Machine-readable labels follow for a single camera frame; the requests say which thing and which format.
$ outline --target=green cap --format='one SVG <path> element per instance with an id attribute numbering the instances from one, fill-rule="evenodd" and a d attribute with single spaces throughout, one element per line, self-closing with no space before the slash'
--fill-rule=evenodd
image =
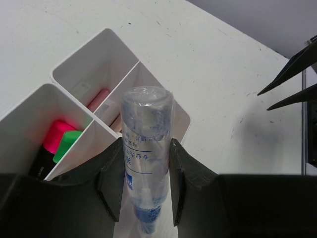
<path id="1" fill-rule="evenodd" d="M 58 163 L 60 161 L 60 159 L 64 156 L 64 154 L 66 154 L 72 144 L 74 144 L 77 138 L 81 135 L 81 133 L 82 132 L 78 130 L 71 130 L 64 133 L 56 154 L 53 157 L 53 161 L 55 163 Z"/>

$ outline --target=clear plastic bottle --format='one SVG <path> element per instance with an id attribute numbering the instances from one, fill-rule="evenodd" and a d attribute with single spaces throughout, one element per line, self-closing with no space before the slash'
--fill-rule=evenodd
<path id="1" fill-rule="evenodd" d="M 175 101 L 160 87 L 132 88 L 121 103 L 126 182 L 140 229 L 155 231 L 168 193 L 168 153 Z"/>

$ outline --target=table surface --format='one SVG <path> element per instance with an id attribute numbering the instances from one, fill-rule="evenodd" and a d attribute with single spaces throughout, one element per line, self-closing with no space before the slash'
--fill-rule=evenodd
<path id="1" fill-rule="evenodd" d="M 196 6 L 5 0 L 0 13 L 0 116 L 51 82 L 54 66 L 108 27 L 190 115 L 182 144 L 198 161 L 216 173 L 301 173 L 301 104 L 266 111 L 300 91 L 301 76 L 257 97 L 287 59 Z M 157 237 L 177 237 L 167 203 L 168 228 Z"/>

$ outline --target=pink marker cap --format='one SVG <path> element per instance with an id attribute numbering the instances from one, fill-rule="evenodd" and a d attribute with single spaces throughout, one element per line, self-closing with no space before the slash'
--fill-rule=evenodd
<path id="1" fill-rule="evenodd" d="M 55 154 L 64 133 L 70 130 L 76 129 L 62 120 L 54 121 L 46 134 L 43 147 L 52 154 Z"/>

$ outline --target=gray wall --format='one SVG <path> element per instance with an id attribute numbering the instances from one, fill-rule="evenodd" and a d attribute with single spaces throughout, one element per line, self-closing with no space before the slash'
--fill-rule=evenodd
<path id="1" fill-rule="evenodd" d="M 317 0 L 188 0 L 291 57 L 317 35 Z"/>

